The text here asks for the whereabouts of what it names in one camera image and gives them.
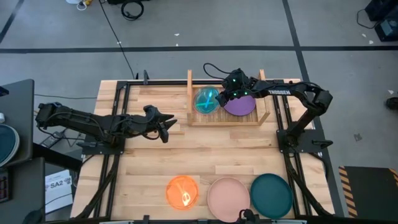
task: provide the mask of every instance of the black floor line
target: black floor line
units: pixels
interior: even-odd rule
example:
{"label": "black floor line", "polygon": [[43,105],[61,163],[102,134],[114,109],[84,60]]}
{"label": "black floor line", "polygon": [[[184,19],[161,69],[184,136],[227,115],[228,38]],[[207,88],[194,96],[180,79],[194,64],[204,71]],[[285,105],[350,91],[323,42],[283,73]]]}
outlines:
{"label": "black floor line", "polygon": [[4,39],[4,37],[7,34],[8,29],[10,28],[12,22],[14,21],[15,17],[17,16],[17,13],[19,11],[19,9],[21,8],[22,4],[24,3],[25,0],[19,0],[17,5],[15,6],[14,10],[12,11],[11,16],[8,18],[6,25],[4,25],[4,27],[2,28],[2,31],[0,33],[0,44],[2,42],[2,40]]}
{"label": "black floor line", "polygon": [[[188,46],[188,47],[123,47],[124,52],[186,52],[186,51],[225,51],[225,50],[270,50],[289,51],[293,46]],[[40,54],[40,53],[106,53],[121,52],[119,47],[97,48],[56,48],[56,49],[0,49],[0,54]]]}
{"label": "black floor line", "polygon": [[375,51],[375,50],[398,50],[398,45],[390,46],[308,46],[300,47],[302,51]]}
{"label": "black floor line", "polygon": [[[297,36],[296,28],[294,26],[293,16],[292,16],[292,12],[290,11],[289,2],[288,2],[288,0],[282,0],[282,2],[283,2],[283,5],[284,5],[284,9],[285,9],[287,23],[289,25],[290,33],[292,35],[293,45],[294,45],[294,48],[295,48],[297,61],[298,61],[298,65],[300,67],[300,71],[301,71],[301,75],[303,77],[303,81],[309,82],[310,81],[310,77],[308,76],[307,67],[305,66],[304,56],[303,56],[302,48],[300,46],[299,37]],[[322,128],[322,124],[320,122],[320,118],[314,119],[314,126],[315,126],[316,129],[318,129],[318,130],[320,130],[322,132],[323,136],[325,136],[324,133],[323,133],[323,128]],[[343,217],[344,216],[343,206],[342,206],[342,204],[340,202],[340,196],[338,194],[337,183],[336,183],[336,180],[335,180],[335,176],[334,176],[333,169],[332,169],[332,166],[331,166],[329,152],[328,152],[327,149],[323,153],[322,157],[326,161],[325,165],[328,166],[328,170],[330,170],[329,177],[328,177],[328,179],[326,181],[328,182],[328,185],[329,185],[330,196],[331,196],[331,200],[332,200],[332,203],[333,203],[333,207],[335,209],[335,214]]]}
{"label": "black floor line", "polygon": [[[397,46],[260,46],[260,45],[241,45],[241,46],[187,46],[187,47],[123,47],[125,52],[200,52],[200,51],[296,51],[297,58],[303,61],[301,52],[303,51],[378,51],[378,50],[398,50]],[[0,54],[62,54],[62,53],[109,53],[121,52],[119,47],[87,47],[87,48],[48,48],[48,49],[0,49]]]}

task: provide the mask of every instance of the pink plate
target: pink plate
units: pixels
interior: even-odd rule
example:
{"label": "pink plate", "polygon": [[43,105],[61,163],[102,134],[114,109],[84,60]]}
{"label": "pink plate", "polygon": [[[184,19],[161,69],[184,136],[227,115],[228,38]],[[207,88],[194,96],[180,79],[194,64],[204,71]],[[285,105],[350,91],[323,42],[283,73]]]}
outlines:
{"label": "pink plate", "polygon": [[242,182],[232,177],[222,177],[211,185],[207,204],[217,219],[233,223],[242,209],[250,207],[249,191]]}

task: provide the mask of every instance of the orange plate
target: orange plate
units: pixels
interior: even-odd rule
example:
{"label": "orange plate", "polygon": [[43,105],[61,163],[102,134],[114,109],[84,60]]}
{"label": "orange plate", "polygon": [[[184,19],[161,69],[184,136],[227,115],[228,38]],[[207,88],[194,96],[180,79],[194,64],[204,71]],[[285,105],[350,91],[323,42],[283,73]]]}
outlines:
{"label": "orange plate", "polygon": [[187,175],[174,177],[166,187],[168,203],[178,210],[188,210],[198,200],[198,185]]}

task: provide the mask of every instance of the white object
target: white object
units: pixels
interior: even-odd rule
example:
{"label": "white object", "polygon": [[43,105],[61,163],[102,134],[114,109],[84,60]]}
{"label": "white object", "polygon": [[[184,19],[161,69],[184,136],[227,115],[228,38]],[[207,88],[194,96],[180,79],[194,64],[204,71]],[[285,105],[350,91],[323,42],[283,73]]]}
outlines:
{"label": "white object", "polygon": [[79,4],[81,0],[66,0],[69,4]]}
{"label": "white object", "polygon": [[79,10],[79,11],[84,11],[84,10],[86,10],[86,9],[87,9],[86,3],[85,3],[85,2],[81,2],[81,3],[83,3],[83,7],[80,7],[80,5],[77,4],[77,5],[76,5],[77,10]]}
{"label": "white object", "polygon": [[71,187],[72,182],[73,180],[69,174],[69,170],[64,170],[45,176],[45,203],[47,204],[50,202],[45,206],[46,214],[73,203]]}

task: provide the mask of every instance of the purple plate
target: purple plate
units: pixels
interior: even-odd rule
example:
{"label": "purple plate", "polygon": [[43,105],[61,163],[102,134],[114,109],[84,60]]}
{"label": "purple plate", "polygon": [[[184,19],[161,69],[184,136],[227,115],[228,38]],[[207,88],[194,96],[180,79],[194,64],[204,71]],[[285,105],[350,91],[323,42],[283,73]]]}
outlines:
{"label": "purple plate", "polygon": [[256,100],[251,96],[244,96],[240,99],[229,100],[224,109],[235,116],[244,116],[251,113],[256,107]]}

